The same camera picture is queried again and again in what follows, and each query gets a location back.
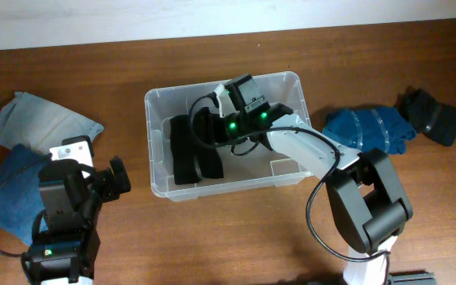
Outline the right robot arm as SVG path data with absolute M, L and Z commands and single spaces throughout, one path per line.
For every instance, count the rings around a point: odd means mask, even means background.
M 282 103 L 271 104 L 250 74 L 218 85 L 206 95 L 218 109 L 216 139 L 194 134 L 200 146 L 216 150 L 249 139 L 285 155 L 318 178 L 306 202 L 306 225 L 331 255 L 346 261 L 346 284 L 390 284 L 390 250 L 413 216 L 409 198 L 388 155 L 344 146 L 308 125 Z M 335 227 L 348 244 L 342 254 L 314 229 L 312 204 L 326 188 Z

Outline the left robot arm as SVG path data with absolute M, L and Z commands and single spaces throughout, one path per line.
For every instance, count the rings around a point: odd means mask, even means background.
M 21 255 L 31 284 L 92 284 L 101 240 L 97 220 L 104 203 L 131 190 L 123 161 L 96 170 L 74 159 L 51 161 L 39 172 L 44 209 L 32 225 L 32 244 Z

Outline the dark blue taped garment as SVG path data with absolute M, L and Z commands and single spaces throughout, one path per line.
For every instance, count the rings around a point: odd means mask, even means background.
M 322 134 L 345 146 L 368 152 L 404 154 L 416 137 L 413 126 L 393 107 L 347 109 L 327 115 Z

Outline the black taped garment bundle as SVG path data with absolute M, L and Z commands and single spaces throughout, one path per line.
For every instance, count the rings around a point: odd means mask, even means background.
M 417 133 L 442 146 L 453 146 L 456 107 L 437 101 L 424 89 L 411 89 L 402 97 L 398 110 Z

